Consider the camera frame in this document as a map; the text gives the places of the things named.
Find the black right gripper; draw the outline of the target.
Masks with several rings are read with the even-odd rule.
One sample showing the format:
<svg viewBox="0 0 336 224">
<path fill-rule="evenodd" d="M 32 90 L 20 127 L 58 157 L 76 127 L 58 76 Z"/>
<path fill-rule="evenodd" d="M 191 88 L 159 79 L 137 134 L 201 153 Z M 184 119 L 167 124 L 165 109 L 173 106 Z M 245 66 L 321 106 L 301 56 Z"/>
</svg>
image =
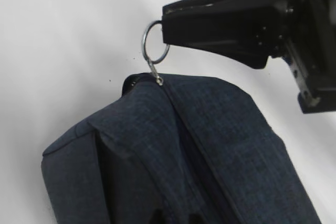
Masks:
<svg viewBox="0 0 336 224">
<path fill-rule="evenodd" d="M 288 0 L 287 25 L 271 57 L 281 57 L 305 114 L 335 111 L 335 0 Z"/>
</svg>

